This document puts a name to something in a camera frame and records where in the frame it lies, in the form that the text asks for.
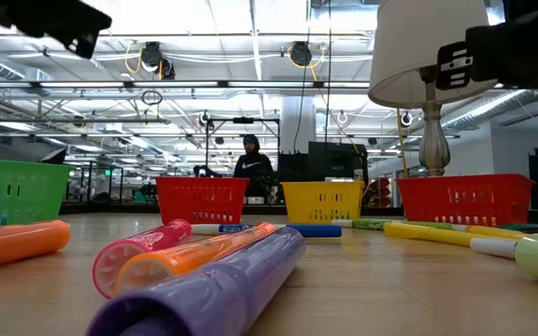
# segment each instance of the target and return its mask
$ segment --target plastic basket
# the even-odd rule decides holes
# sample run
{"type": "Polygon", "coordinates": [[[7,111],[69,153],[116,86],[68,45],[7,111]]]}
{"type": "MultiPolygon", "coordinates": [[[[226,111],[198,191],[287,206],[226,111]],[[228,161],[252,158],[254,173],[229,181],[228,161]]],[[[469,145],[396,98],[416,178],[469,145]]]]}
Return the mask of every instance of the plastic basket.
{"type": "Polygon", "coordinates": [[[55,219],[73,167],[0,161],[0,225],[55,219]]]}
{"type": "Polygon", "coordinates": [[[363,182],[284,182],[292,224],[331,224],[361,216],[363,182]]]}
{"type": "Polygon", "coordinates": [[[526,224],[532,181],[518,174],[397,180],[408,220],[498,226],[526,224]]]}
{"type": "Polygon", "coordinates": [[[163,223],[181,218],[191,224],[239,224],[246,178],[157,177],[163,223]]]}

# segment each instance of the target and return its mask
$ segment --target table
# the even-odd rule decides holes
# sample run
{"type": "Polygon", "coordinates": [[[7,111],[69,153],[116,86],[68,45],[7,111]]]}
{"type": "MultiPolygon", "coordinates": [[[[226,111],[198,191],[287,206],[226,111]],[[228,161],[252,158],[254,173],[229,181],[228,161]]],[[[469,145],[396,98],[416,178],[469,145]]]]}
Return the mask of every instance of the table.
{"type": "MultiPolygon", "coordinates": [[[[73,235],[66,249],[0,267],[0,335],[83,335],[105,301],[92,286],[96,253],[160,222],[154,214],[61,219],[73,235]]],[[[263,220],[287,218],[243,218],[263,220]]],[[[307,240],[298,268],[248,335],[406,334],[538,336],[538,281],[512,260],[466,247],[345,229],[342,238],[307,240]]]]}

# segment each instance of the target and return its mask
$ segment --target red plastic basket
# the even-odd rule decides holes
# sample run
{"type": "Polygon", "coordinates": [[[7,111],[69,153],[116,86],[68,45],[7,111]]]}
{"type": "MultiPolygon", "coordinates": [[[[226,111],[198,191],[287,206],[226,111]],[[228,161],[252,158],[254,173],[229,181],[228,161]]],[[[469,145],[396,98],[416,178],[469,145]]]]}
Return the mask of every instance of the red plastic basket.
{"type": "Polygon", "coordinates": [[[397,180],[408,220],[498,226],[526,224],[532,181],[518,174],[397,180]]]}
{"type": "Polygon", "coordinates": [[[246,178],[157,177],[163,223],[181,218],[191,224],[239,224],[246,178]]]}

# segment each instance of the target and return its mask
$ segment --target yellow plastic basket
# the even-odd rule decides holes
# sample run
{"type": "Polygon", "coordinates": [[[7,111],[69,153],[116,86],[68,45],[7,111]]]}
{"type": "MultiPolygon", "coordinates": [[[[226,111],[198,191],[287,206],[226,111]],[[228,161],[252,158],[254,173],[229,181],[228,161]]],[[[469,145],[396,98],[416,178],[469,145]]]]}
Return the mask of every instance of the yellow plastic basket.
{"type": "Polygon", "coordinates": [[[331,224],[361,216],[363,182],[283,182],[292,224],[331,224]]]}

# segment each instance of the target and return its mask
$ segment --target pink marker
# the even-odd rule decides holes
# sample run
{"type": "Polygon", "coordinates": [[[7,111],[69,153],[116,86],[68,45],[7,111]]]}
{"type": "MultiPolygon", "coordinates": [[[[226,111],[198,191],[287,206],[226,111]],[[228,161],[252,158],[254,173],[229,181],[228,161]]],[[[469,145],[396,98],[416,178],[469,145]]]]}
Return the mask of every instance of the pink marker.
{"type": "Polygon", "coordinates": [[[139,254],[157,251],[177,245],[191,235],[192,227],[184,219],[174,219],[159,228],[124,238],[105,246],[92,265],[92,281],[107,299],[121,267],[126,261],[139,254]]]}

